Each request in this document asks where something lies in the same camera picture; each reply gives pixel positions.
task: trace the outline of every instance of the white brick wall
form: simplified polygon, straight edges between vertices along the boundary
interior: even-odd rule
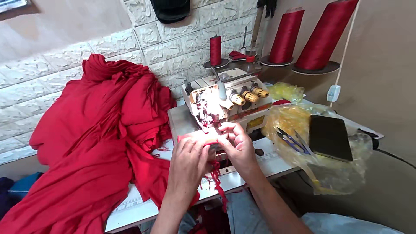
[[[82,77],[82,61],[91,53],[103,54],[107,61],[148,65],[180,98],[185,80],[211,75],[202,68],[209,60],[210,37],[221,35],[227,57],[243,45],[247,26],[249,45],[257,0],[191,2],[189,17],[164,25],[157,21],[150,0],[125,0],[132,29],[0,64],[0,164],[36,153],[27,146],[36,124],[66,83]]]

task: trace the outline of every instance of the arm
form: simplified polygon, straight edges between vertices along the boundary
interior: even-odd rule
[[[169,168],[168,188],[151,234],[176,234],[182,216],[195,195],[206,168],[209,145],[191,138],[175,145]]]
[[[286,205],[261,171],[254,153],[253,142],[241,125],[224,123],[218,138],[233,166],[251,188],[254,200],[273,233],[312,234],[306,225]]]

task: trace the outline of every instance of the electrical cord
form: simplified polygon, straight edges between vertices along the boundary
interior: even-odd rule
[[[391,154],[391,153],[389,153],[389,152],[387,152],[387,151],[384,151],[384,150],[382,150],[382,149],[375,149],[375,150],[376,150],[376,151],[378,151],[378,152],[380,152],[380,153],[383,153],[383,154],[386,154],[386,155],[388,155],[388,156],[391,156],[391,157],[393,157],[393,158],[395,158],[395,159],[398,159],[398,160],[400,160],[400,161],[402,161],[402,162],[404,162],[404,163],[408,164],[409,166],[413,167],[414,169],[416,169],[416,166],[415,166],[415,165],[411,164],[410,162],[408,162],[408,161],[406,161],[406,160],[404,160],[404,159],[402,159],[402,158],[400,158],[400,157],[398,157],[398,156],[396,156],[396,155],[394,155],[394,154]]]
[[[394,155],[394,154],[391,154],[391,153],[389,153],[389,152],[387,152],[387,151],[384,151],[384,150],[382,150],[382,149],[379,149],[379,146],[380,146],[380,141],[379,141],[378,139],[376,139],[376,137],[378,137],[376,134],[374,134],[374,133],[372,133],[372,132],[367,132],[367,131],[364,131],[364,130],[362,130],[362,129],[360,129],[360,128],[359,128],[358,130],[360,130],[361,132],[363,132],[363,133],[365,133],[365,134],[367,134],[367,135],[369,135],[369,136],[371,137],[371,140],[373,141],[373,150],[378,151],[378,152],[380,152],[380,153],[383,153],[383,154],[385,154],[385,155],[388,155],[388,156],[390,156],[390,157],[393,157],[393,158],[395,158],[395,159],[398,159],[398,160],[400,160],[400,161],[402,161],[402,162],[404,162],[404,163],[408,164],[409,166],[413,167],[414,169],[416,169],[416,166],[415,166],[415,165],[413,165],[413,164],[411,164],[410,162],[408,162],[408,161],[406,161],[406,160],[402,159],[401,157],[396,156],[396,155]]]

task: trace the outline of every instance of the black glove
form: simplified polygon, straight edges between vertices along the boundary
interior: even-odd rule
[[[266,6],[266,18],[275,15],[275,10],[277,6],[277,0],[258,0],[257,1],[257,8]]]

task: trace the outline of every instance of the hand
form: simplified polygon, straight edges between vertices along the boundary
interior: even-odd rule
[[[225,122],[218,129],[224,132],[221,137],[218,137],[218,143],[225,150],[240,176],[248,184],[253,178],[264,177],[256,160],[253,142],[241,125]]]
[[[204,141],[184,138],[173,148],[168,188],[164,197],[188,208],[202,176],[205,174],[209,145]]]

